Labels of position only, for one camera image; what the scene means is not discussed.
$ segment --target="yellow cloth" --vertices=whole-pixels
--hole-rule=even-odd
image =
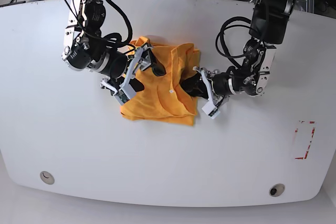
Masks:
[[[195,75],[193,67],[199,66],[199,50],[194,49],[194,44],[165,46],[152,43],[145,37],[131,44],[139,47],[146,42],[154,47],[152,52],[165,67],[166,75],[157,77],[151,68],[144,72],[137,71],[136,78],[144,84],[145,89],[121,107],[122,116],[129,120],[193,125],[197,98],[188,95],[180,82]]]

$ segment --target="white tabletop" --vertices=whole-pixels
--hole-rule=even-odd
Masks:
[[[134,39],[192,42],[201,66],[223,71],[229,61],[214,46],[221,25],[253,13],[252,4],[230,0],[114,1]],[[122,18],[105,7],[103,34],[125,37]],[[336,149],[336,20],[294,12],[265,95],[232,97],[215,120],[199,99],[190,127],[123,119],[118,102],[99,87],[101,75],[70,70],[61,60],[68,13],[61,0],[0,8],[0,149],[14,182],[158,206],[264,205],[318,193]],[[249,39],[244,28],[226,35],[233,54]],[[307,159],[295,159],[310,141],[311,125],[299,121],[315,122]],[[44,170],[53,185],[41,181]],[[286,186],[277,198],[269,195],[275,184]]]

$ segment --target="red marking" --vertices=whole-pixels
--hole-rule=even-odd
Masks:
[[[315,133],[315,127],[313,127],[313,130],[311,131],[311,138],[314,137],[314,133]]]

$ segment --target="white table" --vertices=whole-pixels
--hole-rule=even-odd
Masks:
[[[114,0],[127,13],[134,38],[193,42],[201,65],[223,71],[215,49],[222,23],[251,18],[253,5],[230,0]],[[108,5],[103,34],[121,31]],[[336,20],[294,12],[278,46],[265,95],[232,97],[215,120],[201,113],[194,127],[131,122],[101,90],[101,75],[75,72],[61,60],[68,9],[61,1],[0,8],[0,149],[20,185],[59,194],[132,204],[219,207],[313,198],[336,149]],[[231,29],[238,54],[249,39]],[[315,121],[309,134],[299,120]],[[301,134],[294,138],[295,130]],[[39,174],[48,171],[53,185]],[[284,184],[279,197],[269,195]]]

